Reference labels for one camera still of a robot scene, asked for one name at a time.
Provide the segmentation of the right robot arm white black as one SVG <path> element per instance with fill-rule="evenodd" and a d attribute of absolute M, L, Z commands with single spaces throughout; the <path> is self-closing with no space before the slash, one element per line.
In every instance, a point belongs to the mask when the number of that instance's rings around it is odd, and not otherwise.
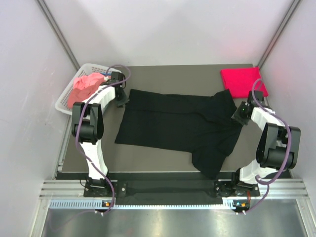
<path fill-rule="evenodd" d="M 242 102 L 233 119 L 246 125 L 250 120 L 262 131 L 255 159 L 232 174 L 231 181 L 215 181 L 218 197 L 258 197 L 260 195 L 256 176 L 265 178 L 278 171 L 296 166 L 301 130 L 285 124 L 275 117 L 273 110 L 261 109 L 249 102 Z"/>

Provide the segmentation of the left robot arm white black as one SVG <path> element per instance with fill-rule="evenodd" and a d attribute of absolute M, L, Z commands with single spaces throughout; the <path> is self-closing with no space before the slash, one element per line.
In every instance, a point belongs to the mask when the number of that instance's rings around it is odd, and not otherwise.
<path fill-rule="evenodd" d="M 110 197 L 113 194 L 102 152 L 103 113 L 111 101 L 115 101 L 118 107 L 123 107 L 129 101 L 123 86 L 103 87 L 100 86 L 88 99 L 75 102 L 72 108 L 72 135 L 89 169 L 83 196 L 90 198 Z"/>

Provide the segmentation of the black t shirt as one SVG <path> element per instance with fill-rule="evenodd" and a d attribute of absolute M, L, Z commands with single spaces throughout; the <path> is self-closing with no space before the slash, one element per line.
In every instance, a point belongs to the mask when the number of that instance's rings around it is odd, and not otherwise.
<path fill-rule="evenodd" d="M 115 143 L 191 153 L 193 166 L 215 179 L 242 130 L 236 110 L 228 89 L 213 96 L 132 89 Z"/>

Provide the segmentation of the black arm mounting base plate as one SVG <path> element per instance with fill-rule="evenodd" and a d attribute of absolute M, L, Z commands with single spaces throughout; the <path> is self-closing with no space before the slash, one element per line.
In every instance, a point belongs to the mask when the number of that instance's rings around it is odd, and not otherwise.
<path fill-rule="evenodd" d="M 116 204 L 218 204 L 215 181 L 231 181 L 231 172 L 209 179 L 199 172 L 110 173 Z"/>

